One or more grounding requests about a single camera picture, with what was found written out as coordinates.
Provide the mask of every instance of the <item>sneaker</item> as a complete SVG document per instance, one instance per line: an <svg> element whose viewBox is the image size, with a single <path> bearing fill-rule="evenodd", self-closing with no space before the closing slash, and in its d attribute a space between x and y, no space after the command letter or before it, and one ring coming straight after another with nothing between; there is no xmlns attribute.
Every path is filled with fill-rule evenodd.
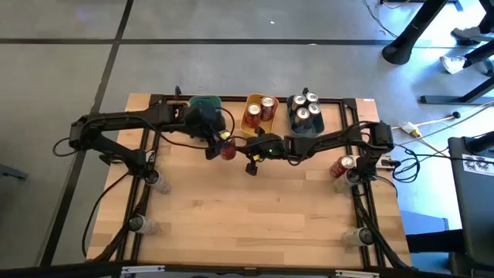
<svg viewBox="0 0 494 278"><path fill-rule="evenodd" d="M467 29L454 28L452 34L460 39L471 39L476 42L490 42L494 39L494 33L482 34L479 27Z"/></svg>
<svg viewBox="0 0 494 278"><path fill-rule="evenodd" d="M463 66L465 65L466 62L466 58L464 56L458 56L458 57L441 56L441 58L439 59L441 60L442 66L450 74L455 74L460 70L463 70Z"/></svg>

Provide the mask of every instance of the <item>wooden table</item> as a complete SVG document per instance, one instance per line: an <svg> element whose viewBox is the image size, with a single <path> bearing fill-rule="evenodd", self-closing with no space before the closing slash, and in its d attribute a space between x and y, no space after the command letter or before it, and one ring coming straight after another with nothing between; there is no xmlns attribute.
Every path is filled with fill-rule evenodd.
<svg viewBox="0 0 494 278"><path fill-rule="evenodd" d="M149 94L133 93L127 110L145 110L149 99ZM245 104L227 102L222 106L235 118L235 134L242 135L239 127ZM321 108L325 133L340 130L337 105ZM373 100L357 100L357 111L360 120L378 120ZM225 119L230 128L228 115ZM272 132L288 134L283 104L276 112ZM117 141L138 149L141 135L142 130L121 131ZM165 135L175 142L201 144L185 134ZM328 168L341 155L342 147L316 154L297 167L286 161L266 160L259 163L258 174L252 177L245 173L249 161L240 153L232 161L220 157L206 161L203 151L161 140L156 168L167 177L172 189L168 195L151 191L147 217L158 221L161 230L143 237L139 261L165 265L362 267L358 248L345 247L340 240L344 232L357 227L351 196L335 193L331 185ZM112 165L106 186L126 170L122 164ZM379 175L391 178L387 171L380 170ZM88 258L100 254L121 227L130 183L131 177L127 177L101 202ZM382 181L372 182L372 187L380 230L393 250L411 265L395 191ZM133 236L129 235L124 258L130 256ZM374 248L370 247L369 252L376 265Z"/></svg>

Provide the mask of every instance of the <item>orange tray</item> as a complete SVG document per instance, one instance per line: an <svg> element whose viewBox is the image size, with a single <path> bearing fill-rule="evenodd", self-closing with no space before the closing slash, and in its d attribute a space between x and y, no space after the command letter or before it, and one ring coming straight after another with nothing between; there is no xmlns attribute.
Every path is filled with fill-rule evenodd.
<svg viewBox="0 0 494 278"><path fill-rule="evenodd" d="M247 107L249 107L249 105L253 104L253 103L261 105L261 100L263 97L271 97L271 96L266 96L266 95L263 95L260 93L253 93L253 94L249 95L249 97L247 97L247 101L245 102L244 114L242 116L242 122L240 123L240 130L247 137L257 136L257 134L255 134L254 128L249 127L247 125L247 122L245 122L245 115L247 114ZM275 97L272 97L272 98L275 100L275 113L273 114L271 120L267 120L267 121L261 120L261 124L259 125L260 127L262 127L262 129L266 133L271 132L272 122L275 120L276 110L278 110L278 105L279 105L279 101Z"/></svg>

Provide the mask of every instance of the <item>soda can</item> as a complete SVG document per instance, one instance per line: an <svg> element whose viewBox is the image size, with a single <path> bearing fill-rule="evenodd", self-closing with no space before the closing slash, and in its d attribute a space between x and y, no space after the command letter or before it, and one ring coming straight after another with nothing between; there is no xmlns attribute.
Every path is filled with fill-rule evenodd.
<svg viewBox="0 0 494 278"><path fill-rule="evenodd" d="M347 246L369 246L374 243L374 237L369 228L359 228L345 232L342 239Z"/></svg>
<svg viewBox="0 0 494 278"><path fill-rule="evenodd" d="M167 194L171 190L170 183L160 173L155 170L149 171L144 177L147 185L151 186L161 194Z"/></svg>
<svg viewBox="0 0 494 278"><path fill-rule="evenodd" d="M305 107L308 107L311 103L317 103L317 101L319 100L319 97L313 92L308 92L306 94L306 99L307 99L307 101L306 101Z"/></svg>
<svg viewBox="0 0 494 278"><path fill-rule="evenodd" d="M271 120L275 114L275 100L272 97L263 97L261 100L261 120Z"/></svg>
<svg viewBox="0 0 494 278"><path fill-rule="evenodd" d="M293 96L293 102L292 102L292 113L295 113L297 109L303 107L304 103L306 102L306 97L304 95L295 95Z"/></svg>
<svg viewBox="0 0 494 278"><path fill-rule="evenodd" d="M358 174L357 169L350 169L334 181L334 191L338 193L348 191L359 181L360 175Z"/></svg>
<svg viewBox="0 0 494 278"><path fill-rule="evenodd" d="M330 174L333 178L339 178L346 171L355 167L355 160L350 155L344 155L338 158L330 167Z"/></svg>
<svg viewBox="0 0 494 278"><path fill-rule="evenodd" d="M250 104L245 113L245 122L250 128L255 128L261 122L261 107L258 104Z"/></svg>
<svg viewBox="0 0 494 278"><path fill-rule="evenodd" d="M309 119L309 111L306 108L302 107L296 111L293 124L295 125L295 127L303 127L305 126L308 119Z"/></svg>
<svg viewBox="0 0 494 278"><path fill-rule="evenodd" d="M235 149L235 139L229 138L230 131L222 131L220 137L223 139L222 145L219 149L219 154L225 160L230 160L235 157L237 150Z"/></svg>
<svg viewBox="0 0 494 278"><path fill-rule="evenodd" d="M160 226L154 220L136 215L129 220L129 230L144 235L152 235L160 230Z"/></svg>
<svg viewBox="0 0 494 278"><path fill-rule="evenodd" d="M317 117L317 115L321 114L321 107L317 103L311 103L307 107L307 110L309 111L309 120L307 121L307 127L311 128L314 122L314 119Z"/></svg>

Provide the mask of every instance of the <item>chair leg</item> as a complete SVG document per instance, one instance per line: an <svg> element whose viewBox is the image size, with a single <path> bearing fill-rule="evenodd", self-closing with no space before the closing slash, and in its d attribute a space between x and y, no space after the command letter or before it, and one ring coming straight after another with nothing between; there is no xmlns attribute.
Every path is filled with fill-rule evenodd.
<svg viewBox="0 0 494 278"><path fill-rule="evenodd" d="M28 175L22 171L0 164L0 175L25 180Z"/></svg>

